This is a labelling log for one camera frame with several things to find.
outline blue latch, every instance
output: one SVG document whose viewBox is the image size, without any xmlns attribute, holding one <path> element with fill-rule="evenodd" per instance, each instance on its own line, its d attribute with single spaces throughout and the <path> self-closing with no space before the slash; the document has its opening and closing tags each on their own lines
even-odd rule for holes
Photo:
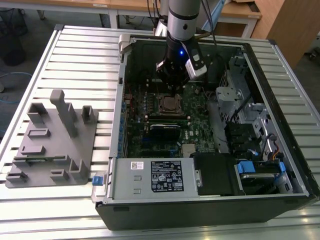
<svg viewBox="0 0 320 240">
<path fill-rule="evenodd" d="M 279 167 L 282 173 L 286 171 L 286 166 L 282 161 L 279 162 Z"/>
<path fill-rule="evenodd" d="M 92 185 L 93 186 L 103 186 L 104 185 L 104 177 L 103 176 L 93 176 Z"/>
<path fill-rule="evenodd" d="M 255 173 L 255 166 L 252 161 L 241 161 L 237 165 L 239 174 Z"/>
</svg>

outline table leg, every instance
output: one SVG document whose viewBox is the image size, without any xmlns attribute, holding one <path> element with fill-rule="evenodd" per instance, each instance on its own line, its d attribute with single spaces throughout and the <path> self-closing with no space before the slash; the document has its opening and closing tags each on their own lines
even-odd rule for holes
<svg viewBox="0 0 320 240">
<path fill-rule="evenodd" d="M 128 15 L 124 15 L 125 17 L 125 24 L 130 24 L 130 18 Z"/>
<path fill-rule="evenodd" d="M 37 10 L 36 12 L 38 13 L 40 20 L 44 20 L 46 18 L 44 10 Z"/>
<path fill-rule="evenodd" d="M 110 17 L 111 28 L 118 29 L 119 28 L 119 21 L 118 21 L 119 17 L 118 17 L 117 10 L 109 9 L 108 13 L 109 13 L 109 17 Z"/>
<path fill-rule="evenodd" d="M 100 21 L 101 21 L 101 26 L 103 28 L 110 28 L 110 18 L 108 14 L 99 14 L 100 16 Z"/>
<path fill-rule="evenodd" d="M 255 29 L 257 21 L 258 20 L 255 18 L 249 19 L 247 25 L 245 26 L 245 28 L 243 30 L 242 36 L 241 36 L 243 39 L 251 38 L 251 35 Z"/>
</svg>

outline green motherboard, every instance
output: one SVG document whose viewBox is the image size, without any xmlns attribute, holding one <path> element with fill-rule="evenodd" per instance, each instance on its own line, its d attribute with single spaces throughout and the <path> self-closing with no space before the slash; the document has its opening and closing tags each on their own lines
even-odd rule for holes
<svg viewBox="0 0 320 240">
<path fill-rule="evenodd" d="M 127 157 L 182 158 L 195 151 L 214 152 L 207 111 L 207 101 L 213 92 L 205 92 L 189 82 L 171 97 L 161 85 L 156 82 L 150 87 L 136 84 L 126 88 Z M 154 126 L 166 129 L 157 130 L 154 138 L 151 130 Z"/>
</svg>

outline sticker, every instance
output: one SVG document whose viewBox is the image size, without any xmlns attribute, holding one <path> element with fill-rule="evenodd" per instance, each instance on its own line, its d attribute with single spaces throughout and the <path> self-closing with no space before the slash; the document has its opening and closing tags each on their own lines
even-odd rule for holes
<svg viewBox="0 0 320 240">
<path fill-rule="evenodd" d="M 248 18 L 250 19 L 259 19 L 260 16 L 256 16 L 256 15 L 249 15 Z"/>
<path fill-rule="evenodd" d="M 143 170 L 144 162 L 143 161 L 132 161 L 131 162 L 131 170 Z"/>
<path fill-rule="evenodd" d="M 100 8 L 107 8 L 108 5 L 106 4 L 93 4 L 94 7 L 100 7 Z"/>
<path fill-rule="evenodd" d="M 181 161 L 152 161 L 151 190 L 154 193 L 183 192 Z"/>
</svg>

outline aluminum extrusion table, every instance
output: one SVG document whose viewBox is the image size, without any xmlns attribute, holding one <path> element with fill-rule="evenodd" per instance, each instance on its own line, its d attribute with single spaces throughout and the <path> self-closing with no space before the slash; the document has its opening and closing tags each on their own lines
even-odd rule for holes
<svg viewBox="0 0 320 240">
<path fill-rule="evenodd" d="M 52 89 L 65 92 L 74 108 L 99 110 L 91 177 L 108 169 L 109 145 L 122 33 L 150 31 L 64 26 L 55 30 L 0 145 L 0 239 L 318 239 L 320 204 L 286 212 L 266 223 L 159 230 L 110 231 L 91 201 L 92 184 L 8 189 L 7 173 L 23 139 L 30 103 L 49 101 Z M 320 116 L 276 45 L 267 40 L 217 37 L 251 44 L 307 162 L 320 184 Z"/>
</svg>

